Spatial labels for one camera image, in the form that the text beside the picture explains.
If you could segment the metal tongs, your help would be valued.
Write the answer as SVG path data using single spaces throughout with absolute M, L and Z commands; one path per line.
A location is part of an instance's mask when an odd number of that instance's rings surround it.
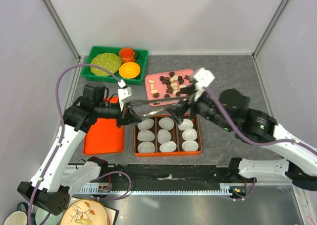
M 180 103 L 185 102 L 189 97 L 181 96 L 176 98 L 163 98 L 154 100 L 133 100 L 127 105 L 136 110 L 136 113 L 141 117 L 151 117 L 160 112 L 167 111 L 169 108 L 180 106 Z

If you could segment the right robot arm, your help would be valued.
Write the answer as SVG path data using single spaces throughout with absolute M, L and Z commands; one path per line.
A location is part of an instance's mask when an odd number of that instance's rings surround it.
M 287 131 L 275 118 L 263 111 L 249 108 L 249 97 L 235 89 L 223 91 L 218 97 L 205 90 L 199 97 L 197 91 L 167 108 L 177 123 L 184 114 L 200 115 L 224 129 L 235 132 L 242 142 L 260 146 L 279 154 L 278 161 L 255 161 L 232 158 L 227 169 L 228 179 L 239 182 L 242 178 L 285 178 L 293 185 L 309 191 L 317 189 L 317 150 Z

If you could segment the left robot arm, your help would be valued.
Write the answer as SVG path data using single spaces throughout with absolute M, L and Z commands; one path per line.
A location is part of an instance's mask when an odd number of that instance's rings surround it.
M 137 123 L 141 118 L 132 110 L 132 90 L 119 82 L 118 101 L 107 103 L 103 83 L 88 83 L 83 95 L 61 114 L 61 126 L 44 162 L 30 179 L 19 184 L 17 191 L 30 206 L 37 206 L 50 214 L 59 215 L 70 197 L 92 181 L 107 180 L 106 161 L 91 157 L 69 176 L 64 171 L 79 143 L 100 118 L 114 119 L 118 127 Z

